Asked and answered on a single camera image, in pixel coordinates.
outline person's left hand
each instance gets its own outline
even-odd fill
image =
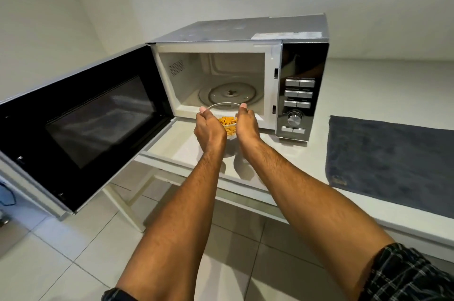
[[[210,150],[224,152],[227,142],[227,132],[218,119],[207,110],[201,107],[196,116],[197,124],[194,134],[200,143],[204,153]]]

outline gray cloth mat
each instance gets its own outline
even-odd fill
[[[454,218],[454,131],[331,116],[331,186]]]

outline white sticker label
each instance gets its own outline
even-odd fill
[[[322,38],[321,32],[256,33],[251,39],[310,39]]]

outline microwave oven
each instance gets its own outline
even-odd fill
[[[194,23],[0,103],[0,160],[77,212],[200,106],[247,103],[259,127],[307,142],[328,46],[324,14]]]

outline black cable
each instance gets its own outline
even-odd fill
[[[16,201],[16,196],[14,195],[14,192],[11,191],[11,189],[10,189],[8,186],[6,186],[5,184],[3,184],[2,182],[0,182],[0,186],[3,186],[5,189],[7,189],[7,190],[11,193],[11,195],[12,195],[12,197],[13,197],[13,201],[14,201],[14,203],[11,203],[11,204],[4,204],[2,201],[0,201],[0,204],[1,204],[2,206],[12,206],[12,205],[16,205],[16,204],[17,204],[17,201]]]

